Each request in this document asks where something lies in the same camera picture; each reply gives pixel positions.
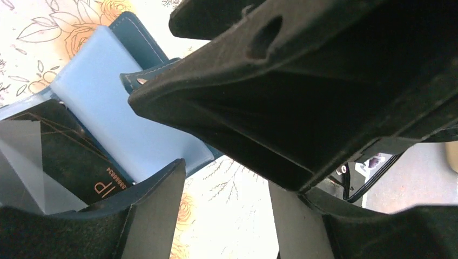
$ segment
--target black cable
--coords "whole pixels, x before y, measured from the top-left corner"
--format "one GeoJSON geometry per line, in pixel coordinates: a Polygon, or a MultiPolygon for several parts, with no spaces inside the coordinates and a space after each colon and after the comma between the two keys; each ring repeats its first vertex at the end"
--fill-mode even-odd
{"type": "Polygon", "coordinates": [[[359,200],[369,189],[372,188],[372,186],[374,186],[376,182],[380,180],[380,178],[382,178],[382,176],[391,168],[391,166],[399,160],[402,154],[403,153],[391,156],[388,161],[382,167],[380,167],[377,172],[375,172],[374,176],[372,176],[369,181],[361,186],[361,188],[354,192],[350,197],[348,197],[350,192],[350,170],[348,168],[348,164],[346,164],[345,166],[347,167],[347,172],[343,174],[343,199],[350,203],[359,200]]]}

